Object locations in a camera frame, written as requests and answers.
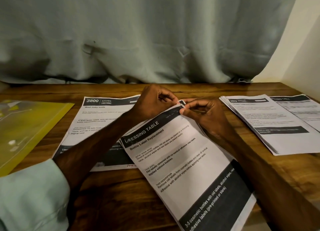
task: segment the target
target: forearm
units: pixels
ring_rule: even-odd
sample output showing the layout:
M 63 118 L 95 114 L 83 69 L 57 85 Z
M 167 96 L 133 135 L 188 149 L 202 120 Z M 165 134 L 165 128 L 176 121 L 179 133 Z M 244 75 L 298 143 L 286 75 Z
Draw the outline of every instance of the forearm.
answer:
M 66 177 L 70 188 L 73 189 L 80 184 L 102 154 L 140 122 L 140 119 L 126 112 L 105 128 L 55 158 L 54 161 Z
M 320 228 L 319 211 L 282 179 L 235 131 L 222 140 L 225 142 L 224 148 L 237 159 L 251 180 L 261 207 L 280 230 Z

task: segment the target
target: transparent plastic folder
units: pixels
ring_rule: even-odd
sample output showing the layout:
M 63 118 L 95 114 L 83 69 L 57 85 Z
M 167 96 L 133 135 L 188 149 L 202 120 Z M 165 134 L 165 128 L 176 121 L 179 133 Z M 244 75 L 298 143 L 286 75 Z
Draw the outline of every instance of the transparent plastic folder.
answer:
M 0 176 L 9 174 L 73 105 L 16 100 L 0 102 Z

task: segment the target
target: wood grain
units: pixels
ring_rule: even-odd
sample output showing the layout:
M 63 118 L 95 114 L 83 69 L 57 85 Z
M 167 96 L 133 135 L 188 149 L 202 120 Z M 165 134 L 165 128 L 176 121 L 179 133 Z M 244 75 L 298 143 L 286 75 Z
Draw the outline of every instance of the wood grain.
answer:
M 71 102 L 74 107 L 39 142 L 13 172 L 49 159 L 74 116 L 83 97 L 123 98 L 140 94 L 145 84 L 71 84 L 25 85 L 6 89 L 0 100 Z M 178 98 L 215 98 L 219 96 L 267 94 L 292 96 L 300 92 L 282 83 L 252 84 L 164 84 Z M 272 166 L 290 186 L 309 202 L 320 203 L 320 154 L 273 156 L 255 134 L 223 105 L 232 126 L 252 149 Z M 90 173 L 73 201 L 74 221 L 71 230 L 178 230 L 157 194 L 137 169 Z M 256 205 L 252 215 L 259 212 Z

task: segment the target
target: shirt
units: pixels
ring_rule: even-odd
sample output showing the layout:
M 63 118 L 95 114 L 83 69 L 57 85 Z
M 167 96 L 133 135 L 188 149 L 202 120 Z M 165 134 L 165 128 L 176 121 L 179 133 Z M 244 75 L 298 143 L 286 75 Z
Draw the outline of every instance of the shirt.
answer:
M 70 187 L 52 159 L 0 178 L 0 231 L 64 231 Z

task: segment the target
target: sheet of paper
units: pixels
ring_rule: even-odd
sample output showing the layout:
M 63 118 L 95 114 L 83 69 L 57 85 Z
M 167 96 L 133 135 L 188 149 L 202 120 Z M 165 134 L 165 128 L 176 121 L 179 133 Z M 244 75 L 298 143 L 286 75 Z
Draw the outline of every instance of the sheet of paper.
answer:
M 320 104 L 306 95 L 270 97 L 279 105 L 320 132 Z
M 255 197 L 242 168 L 176 105 L 124 135 L 126 152 L 185 231 L 241 230 Z
M 140 95 L 123 99 L 85 97 L 53 158 L 83 141 L 94 132 L 106 127 L 124 112 L 129 111 Z M 107 151 L 91 171 L 136 168 L 125 150 L 116 143 Z
M 319 133 L 267 95 L 220 98 L 274 155 L 320 152 Z

